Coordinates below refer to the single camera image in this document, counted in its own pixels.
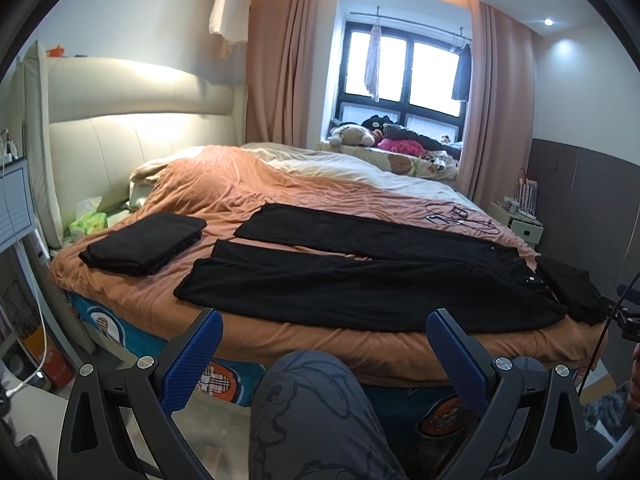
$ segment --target black window frame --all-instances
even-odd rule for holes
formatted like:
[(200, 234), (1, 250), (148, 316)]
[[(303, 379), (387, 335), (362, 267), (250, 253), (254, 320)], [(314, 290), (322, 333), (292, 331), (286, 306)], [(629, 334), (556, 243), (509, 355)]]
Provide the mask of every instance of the black window frame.
[(363, 105), (367, 107), (379, 107), (384, 110), (391, 110), (398, 113), (398, 122), (403, 126), (406, 126), (407, 115), (417, 116), (432, 121), (438, 121), (439, 123), (451, 124), (458, 128), (456, 139), (454, 142), (460, 142), (462, 140), (462, 133), (465, 125), (466, 117), (466, 101), (460, 102), (460, 115), (458, 117), (440, 112), (438, 110), (432, 110), (431, 108), (424, 108), (418, 105), (412, 105), (409, 102), (409, 96), (411, 94), (411, 81), (412, 81), (412, 63), (414, 60), (414, 43), (424, 43), (443, 50), (451, 51), (456, 47), (453, 44), (446, 41), (436, 40), (429, 36), (422, 34), (415, 34), (413, 32), (407, 32), (405, 30), (399, 30), (390, 27), (380, 27), (383, 36), (389, 36), (392, 38), (398, 38), (399, 40), (406, 41), (406, 55), (404, 58), (404, 79), (402, 80), (402, 92), (400, 95), (400, 101), (389, 101), (387, 99), (380, 99), (375, 102), (370, 96), (347, 94), (345, 92), (345, 86), (347, 82), (347, 64), (349, 62), (349, 50), (351, 47), (351, 34), (353, 32), (371, 32), (372, 25), (369, 23), (357, 23), (347, 22), (344, 27), (344, 40), (342, 42), (342, 59), (340, 60), (340, 73), (338, 75), (338, 93), (335, 103), (334, 117), (340, 120), (343, 104)]

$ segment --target window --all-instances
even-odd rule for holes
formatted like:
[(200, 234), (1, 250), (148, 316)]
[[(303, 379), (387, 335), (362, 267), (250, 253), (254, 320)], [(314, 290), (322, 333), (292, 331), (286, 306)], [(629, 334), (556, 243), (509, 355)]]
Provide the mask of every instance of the window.
[(371, 25), (347, 23), (338, 80), (335, 117), (361, 123), (372, 115), (434, 139), (462, 140), (466, 103), (451, 99), (458, 68), (452, 44), (403, 30), (382, 27), (380, 101), (364, 87)]

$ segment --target metal bolt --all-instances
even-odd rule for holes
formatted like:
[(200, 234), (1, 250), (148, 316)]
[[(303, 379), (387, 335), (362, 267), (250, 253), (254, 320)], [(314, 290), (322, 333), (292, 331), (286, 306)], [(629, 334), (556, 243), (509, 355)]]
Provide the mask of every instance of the metal bolt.
[(94, 371), (94, 366), (91, 364), (85, 364), (80, 367), (80, 375), (82, 377), (87, 377), (91, 372)]
[(498, 357), (495, 360), (495, 365), (500, 368), (500, 370), (511, 370), (511, 361), (509, 361), (506, 357)]
[(153, 365), (153, 363), (154, 359), (150, 355), (145, 355), (144, 357), (138, 359), (138, 368), (149, 368), (151, 365)]
[(567, 377), (567, 375), (569, 375), (569, 368), (564, 365), (558, 365), (556, 367), (556, 373), (561, 377)]

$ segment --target white plush toy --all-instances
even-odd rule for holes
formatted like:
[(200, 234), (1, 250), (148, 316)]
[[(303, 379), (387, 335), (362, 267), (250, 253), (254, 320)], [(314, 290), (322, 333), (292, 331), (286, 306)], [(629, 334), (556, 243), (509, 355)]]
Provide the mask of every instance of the white plush toy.
[(364, 126), (345, 124), (331, 130), (329, 144), (334, 148), (344, 144), (346, 146), (373, 146), (376, 139)]

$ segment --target cream upholstered headboard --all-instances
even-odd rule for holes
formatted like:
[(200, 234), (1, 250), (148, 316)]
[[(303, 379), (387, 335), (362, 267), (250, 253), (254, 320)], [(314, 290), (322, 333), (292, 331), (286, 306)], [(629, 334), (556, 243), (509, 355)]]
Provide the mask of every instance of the cream upholstered headboard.
[(51, 248), (76, 205), (126, 200), (144, 162), (206, 144), (244, 144), (246, 87), (212, 85), (120, 59), (47, 58), (32, 44), (10, 84), (10, 138), (28, 160), (34, 205)]

